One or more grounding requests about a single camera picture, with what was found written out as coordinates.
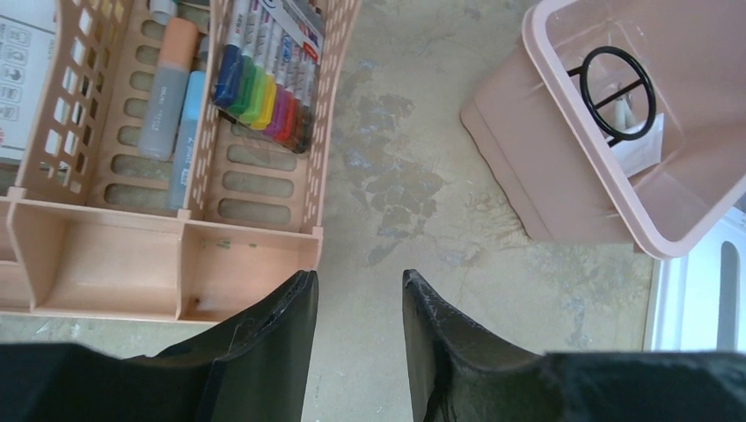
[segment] orange cap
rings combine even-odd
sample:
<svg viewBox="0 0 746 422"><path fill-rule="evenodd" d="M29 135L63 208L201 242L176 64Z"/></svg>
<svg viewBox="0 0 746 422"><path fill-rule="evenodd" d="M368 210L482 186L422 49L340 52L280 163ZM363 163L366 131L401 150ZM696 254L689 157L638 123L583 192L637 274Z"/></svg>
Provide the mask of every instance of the orange cap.
<svg viewBox="0 0 746 422"><path fill-rule="evenodd" d="M165 26L164 42L158 54L158 64L169 63L192 68L194 50L200 30L192 22L182 18L170 18Z"/></svg>

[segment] pink plastic bin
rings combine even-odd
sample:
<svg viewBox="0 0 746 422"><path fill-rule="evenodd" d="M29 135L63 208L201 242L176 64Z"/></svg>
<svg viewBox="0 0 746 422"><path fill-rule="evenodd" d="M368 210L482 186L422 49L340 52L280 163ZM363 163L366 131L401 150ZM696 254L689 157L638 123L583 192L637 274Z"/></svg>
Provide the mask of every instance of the pink plastic bin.
<svg viewBox="0 0 746 422"><path fill-rule="evenodd" d="M743 0L531 8L518 48L461 112L529 236L688 253L746 192L744 23ZM640 58L665 113L662 162L629 179L567 75L603 45Z"/></svg>

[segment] blue marker cap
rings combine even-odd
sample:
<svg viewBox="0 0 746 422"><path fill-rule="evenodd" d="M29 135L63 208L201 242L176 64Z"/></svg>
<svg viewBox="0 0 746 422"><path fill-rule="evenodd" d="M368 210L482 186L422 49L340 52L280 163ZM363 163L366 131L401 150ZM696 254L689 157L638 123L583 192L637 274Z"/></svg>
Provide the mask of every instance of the blue marker cap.
<svg viewBox="0 0 746 422"><path fill-rule="evenodd" d="M205 89L205 72L196 70L189 75L189 85L186 86L184 107L181 109L182 120L198 120L202 106L202 91Z"/></svg>
<svg viewBox="0 0 746 422"><path fill-rule="evenodd" d="M241 73L244 71L244 59L241 49L228 44L223 49L223 61L220 63L220 73L215 85L215 105L228 108L238 97L238 86Z"/></svg>

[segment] concrete floor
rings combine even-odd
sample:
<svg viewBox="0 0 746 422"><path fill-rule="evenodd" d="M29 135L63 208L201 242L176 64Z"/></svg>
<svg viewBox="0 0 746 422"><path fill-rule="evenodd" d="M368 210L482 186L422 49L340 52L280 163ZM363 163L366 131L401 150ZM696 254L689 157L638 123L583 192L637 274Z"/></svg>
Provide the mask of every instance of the concrete floor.
<svg viewBox="0 0 746 422"><path fill-rule="evenodd" d="M529 240L462 127L528 0L367 0L340 80L304 421L412 420L401 274L533 352L640 350L653 262ZM0 341L153 354L201 325L0 316Z"/></svg>

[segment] black ring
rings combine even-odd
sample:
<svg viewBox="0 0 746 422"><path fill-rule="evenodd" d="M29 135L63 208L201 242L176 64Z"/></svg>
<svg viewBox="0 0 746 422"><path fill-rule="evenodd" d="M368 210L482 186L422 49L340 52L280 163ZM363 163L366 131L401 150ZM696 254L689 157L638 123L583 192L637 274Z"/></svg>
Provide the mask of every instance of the black ring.
<svg viewBox="0 0 746 422"><path fill-rule="evenodd" d="M590 67L590 62L593 59L595 59L597 55L604 55L604 54L615 55L616 57L625 61L628 65L630 65L630 67L634 70L634 73L636 73L640 79L633 82L632 84L627 85L624 89L622 89L621 91L618 91L612 96L605 98L600 103L598 103L598 105L594 105L592 98L590 97L590 89L588 87L588 69ZM650 76L648 76L647 72L642 68L642 65L640 64L640 62L638 62L637 59L632 57L625 50L618 48L618 47L612 47L612 46L603 46L603 47L596 48L586 56L580 68L572 69L568 71L567 74L570 77L575 76L575 75L581 76L580 87L581 87L581 97L582 97L583 103L585 103L585 106L588 108L590 115L593 116L593 120L596 121L596 124L604 132L606 132L607 134L611 135L614 138L614 140L611 141L613 142L611 146L616 145L620 140L624 140L624 141L638 140L641 137L647 135L647 132L649 132L650 129L653 127L653 124L655 123L655 114L656 114L655 91L653 90L653 83L650 80ZM645 88L645 93L647 94L647 120L645 121L645 126L643 126L640 131L635 132L633 134L626 134L624 132L619 132L617 129L615 129L609 123L607 123L606 120L603 119L601 114L598 112L598 109L603 106L606 106L614 99L625 95L627 92L632 91L633 89L637 88L640 85L642 85Z"/></svg>

